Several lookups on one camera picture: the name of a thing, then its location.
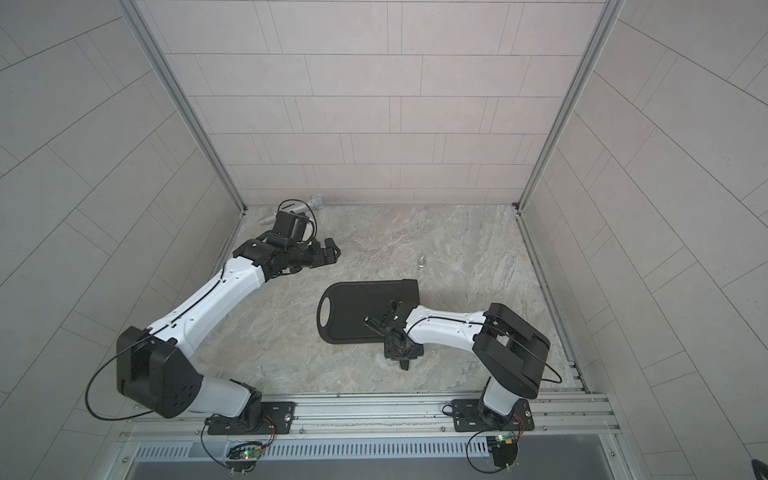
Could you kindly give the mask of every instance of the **microphone grille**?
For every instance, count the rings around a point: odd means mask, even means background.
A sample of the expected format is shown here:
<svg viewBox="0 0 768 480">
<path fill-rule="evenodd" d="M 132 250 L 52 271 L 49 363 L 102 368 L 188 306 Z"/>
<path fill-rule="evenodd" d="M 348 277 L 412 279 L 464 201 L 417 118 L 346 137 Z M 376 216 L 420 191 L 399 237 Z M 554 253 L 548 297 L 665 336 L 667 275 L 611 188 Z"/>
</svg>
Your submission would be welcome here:
<svg viewBox="0 0 768 480">
<path fill-rule="evenodd" d="M 307 203 L 312 207 L 312 210 L 319 210 L 325 206 L 325 203 L 323 203 L 323 195 L 320 194 L 311 196 L 310 201 Z"/>
</svg>

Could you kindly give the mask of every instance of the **black cable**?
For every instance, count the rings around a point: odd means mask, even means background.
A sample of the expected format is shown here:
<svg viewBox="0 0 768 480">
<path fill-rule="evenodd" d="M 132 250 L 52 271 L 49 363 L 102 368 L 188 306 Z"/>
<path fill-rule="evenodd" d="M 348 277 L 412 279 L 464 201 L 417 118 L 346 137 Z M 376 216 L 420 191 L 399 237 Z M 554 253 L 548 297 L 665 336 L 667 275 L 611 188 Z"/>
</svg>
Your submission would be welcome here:
<svg viewBox="0 0 768 480">
<path fill-rule="evenodd" d="M 209 293 L 213 292 L 213 291 L 214 291 L 214 288 L 216 288 L 216 287 L 219 285 L 219 283 L 221 283 L 221 282 L 222 282 L 222 280 L 223 280 L 223 278 L 224 278 L 224 270 L 225 270 L 226 268 L 227 268 L 227 262 L 224 262 L 224 265 L 221 267 L 221 276 L 219 277 L 219 280 L 216 282 L 216 284 L 214 284 L 214 285 L 213 285 L 213 286 L 210 288 L 210 290 L 208 290 L 208 291 L 205 293 L 205 295 L 203 295 L 202 297 L 200 297 L 200 298 L 197 300 L 197 302 L 195 302 L 195 303 L 193 303 L 192 305 L 190 305 L 190 306 L 189 306 L 189 308 L 187 308 L 187 309 L 186 309 L 185 311 L 183 311 L 182 313 L 179 313 L 179 315 L 178 315 L 176 318 L 174 318 L 174 319 L 173 319 L 173 320 L 172 320 L 170 323 L 168 323 L 168 324 L 166 324 L 165 326 L 163 326 L 163 327 L 162 327 L 161 329 L 159 329 L 157 332 L 151 333 L 149 336 L 147 336 L 147 337 L 144 337 L 143 339 L 139 339 L 139 340 L 136 340 L 135 342 L 133 342 L 133 343 L 132 343 L 132 344 L 130 344 L 129 346 L 127 346 L 127 347 L 125 347 L 124 349 L 122 349 L 122 350 L 121 350 L 119 353 L 117 353 L 115 356 L 112 356 L 112 357 L 111 357 L 109 360 L 107 360 L 107 361 L 104 363 L 104 365 L 100 366 L 98 370 L 96 370 L 96 373 L 94 373 L 94 374 L 93 374 L 93 376 L 91 377 L 91 380 L 89 380 L 89 381 L 88 381 L 88 385 L 85 387 L 85 398 L 84 398 L 84 400 L 85 400 L 85 408 L 88 410 L 88 413 L 90 413 L 90 414 L 91 414 L 91 415 L 92 415 L 94 418 L 96 418 L 96 419 L 99 419 L 99 420 L 104 420 L 105 422 L 119 422 L 119 421 L 121 421 L 121 420 L 134 419 L 134 418 L 136 418 L 136 417 L 140 417 L 140 416 L 143 416 L 143 415 L 149 415 L 150 413 L 152 413 L 152 412 L 153 412 L 152 410 L 148 410 L 148 411 L 146 411 L 146 412 L 143 412 L 143 413 L 139 413 L 139 414 L 137 414 L 137 415 L 130 415 L 130 416 L 127 416 L 127 417 L 120 417 L 120 418 L 116 418 L 116 419 L 110 419 L 110 418 L 108 418 L 108 417 L 103 417 L 103 416 L 101 416 L 101 415 L 98 415 L 98 414 L 97 414 L 96 412 L 94 412 L 94 411 L 93 411 L 93 409 L 91 408 L 91 404 L 90 404 L 90 402 L 88 401 L 88 393 L 91 391 L 91 385 L 93 385 L 93 382 L 94 382 L 94 380 L 96 380 L 96 375 L 98 375 L 98 374 L 101 372 L 101 370 L 103 370 L 103 369 L 104 369 L 104 368 L 105 368 L 107 365 L 109 365 L 111 362 L 113 362 L 113 361 L 114 361 L 116 358 L 118 358 L 118 357 L 119 357 L 120 355 L 122 355 L 123 353 L 126 353 L 128 350 L 130 350 L 130 349 L 134 348 L 135 346 L 138 346 L 139 344 L 141 344 L 141 343 L 143 343 L 143 342 L 146 342 L 147 340 L 151 339 L 152 337 L 156 336 L 158 333 L 160 333 L 160 332 L 162 332 L 163 330 L 165 330 L 166 328 L 168 328 L 168 327 L 169 327 L 171 324 L 175 323 L 175 322 L 176 322 L 177 320 L 179 320 L 179 319 L 180 319 L 182 316 L 184 316 L 184 314 L 185 314 L 185 313 L 187 313 L 187 312 L 189 312 L 190 310 L 192 310 L 192 309 L 193 309 L 193 308 L 194 308 L 194 307 L 195 307 L 195 306 L 196 306 L 198 303 L 200 303 L 200 301 L 202 301 L 202 300 L 203 300 L 205 297 L 207 297 Z"/>
<path fill-rule="evenodd" d="M 310 243 L 312 240 L 315 240 L 315 236 L 317 235 L 317 218 L 315 217 L 315 212 L 312 210 L 312 207 L 305 202 L 304 200 L 297 200 L 295 198 L 289 198 L 288 200 L 283 200 L 280 202 L 280 205 L 277 206 L 277 211 L 280 211 L 280 208 L 283 207 L 283 204 L 286 202 L 300 202 L 302 204 L 306 205 L 306 208 L 310 211 L 312 214 L 312 220 L 315 221 L 314 225 L 312 225 L 312 235 L 310 235 L 310 238 L 306 239 L 306 242 L 300 242 L 300 243 Z"/>
</svg>

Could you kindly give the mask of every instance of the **microphone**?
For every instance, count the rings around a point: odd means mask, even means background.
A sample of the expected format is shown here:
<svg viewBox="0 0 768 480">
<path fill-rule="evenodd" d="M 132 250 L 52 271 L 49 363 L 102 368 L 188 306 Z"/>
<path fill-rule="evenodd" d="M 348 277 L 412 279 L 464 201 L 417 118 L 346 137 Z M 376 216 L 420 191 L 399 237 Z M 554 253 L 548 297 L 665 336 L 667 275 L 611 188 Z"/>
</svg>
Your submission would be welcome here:
<svg viewBox="0 0 768 480">
<path fill-rule="evenodd" d="M 307 203 L 312 208 L 312 210 L 320 210 L 325 205 L 323 203 L 323 195 L 319 195 L 319 194 L 311 196 L 310 200 Z M 295 214 L 300 214 L 308 210 L 309 208 L 307 208 L 307 205 L 302 204 L 301 202 L 289 202 L 282 209 L 283 212 L 294 212 Z M 275 223 L 276 217 L 277 217 L 277 213 L 269 214 L 266 217 L 259 220 L 259 225 L 269 225 L 270 223 Z"/>
</svg>

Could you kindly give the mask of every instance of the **marble floor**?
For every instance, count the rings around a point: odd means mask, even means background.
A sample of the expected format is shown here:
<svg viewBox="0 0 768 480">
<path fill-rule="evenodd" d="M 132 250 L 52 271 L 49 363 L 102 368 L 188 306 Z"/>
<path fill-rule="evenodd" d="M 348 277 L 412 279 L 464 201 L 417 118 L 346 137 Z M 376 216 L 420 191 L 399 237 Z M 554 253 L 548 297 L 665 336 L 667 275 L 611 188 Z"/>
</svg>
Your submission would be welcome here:
<svg viewBox="0 0 768 480">
<path fill-rule="evenodd" d="M 248 210 L 235 246 L 262 233 L 257 221 L 271 211 Z M 384 358 L 381 343 L 320 339 L 317 303 L 331 284 L 413 278 L 429 308 L 474 312 L 504 303 L 550 339 L 548 362 L 563 375 L 561 386 L 574 385 L 512 207 L 330 206 L 316 215 L 317 236 L 336 241 L 339 261 L 270 280 L 251 293 L 197 349 L 192 363 L 198 371 L 264 393 L 482 389 L 489 374 L 470 352 L 425 345 L 406 372 Z M 420 269 L 421 255 L 426 266 Z"/>
</svg>

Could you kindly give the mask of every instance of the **gray tile wall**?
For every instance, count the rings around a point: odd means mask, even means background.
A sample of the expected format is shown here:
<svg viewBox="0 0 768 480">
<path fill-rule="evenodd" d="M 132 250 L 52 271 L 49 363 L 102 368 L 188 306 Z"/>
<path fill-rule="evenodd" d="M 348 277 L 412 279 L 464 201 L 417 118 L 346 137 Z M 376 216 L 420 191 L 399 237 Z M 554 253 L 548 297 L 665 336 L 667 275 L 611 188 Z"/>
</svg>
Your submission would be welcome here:
<svg viewBox="0 0 768 480">
<path fill-rule="evenodd" d="M 254 205 L 518 200 L 603 7 L 137 3 Z"/>
<path fill-rule="evenodd" d="M 80 479 L 112 426 L 91 374 L 205 281 L 237 208 L 110 0 L 0 4 L 0 111 L 0 478 Z M 90 401 L 119 413 L 113 366 Z"/>
<path fill-rule="evenodd" d="M 768 5 L 627 0 L 523 213 L 653 478 L 768 461 Z"/>
</svg>

